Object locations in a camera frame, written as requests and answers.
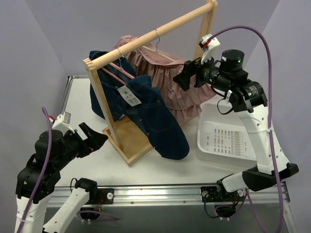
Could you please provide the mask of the pink pleated skirt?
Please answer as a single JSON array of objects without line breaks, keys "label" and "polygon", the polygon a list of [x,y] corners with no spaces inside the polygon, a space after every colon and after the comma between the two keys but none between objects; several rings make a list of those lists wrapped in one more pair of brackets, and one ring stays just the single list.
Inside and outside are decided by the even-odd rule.
[{"label": "pink pleated skirt", "polygon": [[[156,49],[151,43],[148,46]],[[172,115],[179,123],[185,122],[187,118],[198,117],[202,111],[201,104],[215,96],[209,85],[195,88],[195,77],[190,79],[190,88],[183,91],[182,88],[173,81],[173,77],[181,73],[185,59],[159,50],[176,60],[171,62],[148,50],[140,47],[125,57],[136,71],[137,75],[149,75],[152,87],[159,89],[161,96]]]}]

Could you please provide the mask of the cream hanger with metal hook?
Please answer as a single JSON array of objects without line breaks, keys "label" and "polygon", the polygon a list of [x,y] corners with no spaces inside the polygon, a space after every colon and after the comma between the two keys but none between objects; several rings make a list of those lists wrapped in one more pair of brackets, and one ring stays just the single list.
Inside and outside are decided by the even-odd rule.
[{"label": "cream hanger with metal hook", "polygon": [[148,47],[148,46],[142,46],[142,48],[144,48],[144,49],[148,50],[149,52],[152,52],[152,53],[154,53],[154,54],[156,54],[156,55],[158,55],[158,56],[160,56],[160,57],[162,57],[162,58],[165,58],[165,59],[167,59],[167,60],[169,60],[169,61],[171,61],[171,62],[176,62],[175,59],[173,59],[173,58],[171,58],[171,57],[169,57],[169,56],[166,56],[165,54],[159,52],[159,50],[158,50],[158,44],[160,43],[160,36],[159,36],[159,33],[158,33],[158,30],[157,30],[157,29],[153,29],[153,31],[156,32],[157,38],[158,38],[158,42],[156,43],[155,50],[152,49],[152,48],[150,48],[150,47]]}]

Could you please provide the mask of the pink hanger with metal hook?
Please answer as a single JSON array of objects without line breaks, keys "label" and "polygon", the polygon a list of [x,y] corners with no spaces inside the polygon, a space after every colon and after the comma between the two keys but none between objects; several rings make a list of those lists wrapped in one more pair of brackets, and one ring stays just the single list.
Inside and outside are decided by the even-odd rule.
[{"label": "pink hanger with metal hook", "polygon": [[102,71],[106,72],[120,83],[127,84],[130,80],[136,77],[136,72],[119,48],[118,51],[121,54],[121,57],[102,67]]}]

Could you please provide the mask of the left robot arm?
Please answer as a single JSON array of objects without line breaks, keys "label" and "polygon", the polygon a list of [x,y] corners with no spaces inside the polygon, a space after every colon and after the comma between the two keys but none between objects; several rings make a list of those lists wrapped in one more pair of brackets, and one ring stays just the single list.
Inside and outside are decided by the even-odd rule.
[{"label": "left robot arm", "polygon": [[88,127],[79,125],[86,139],[71,129],[65,132],[48,124],[35,142],[35,153],[17,176],[17,219],[15,232],[44,232],[43,221],[47,203],[60,180],[60,172],[75,158],[84,158],[98,151],[108,137]]}]

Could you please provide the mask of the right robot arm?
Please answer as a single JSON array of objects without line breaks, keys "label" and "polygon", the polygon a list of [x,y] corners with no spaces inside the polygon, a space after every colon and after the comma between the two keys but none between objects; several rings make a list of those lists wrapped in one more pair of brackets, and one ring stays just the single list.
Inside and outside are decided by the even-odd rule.
[{"label": "right robot arm", "polygon": [[243,65],[244,53],[226,50],[221,60],[201,58],[184,63],[181,73],[173,78],[183,90],[190,87],[190,78],[196,77],[195,87],[209,84],[213,91],[231,104],[246,128],[257,164],[245,171],[231,174],[217,181],[216,196],[227,200],[241,189],[261,191],[299,172],[283,153],[272,129],[268,99],[262,85],[248,78]]}]

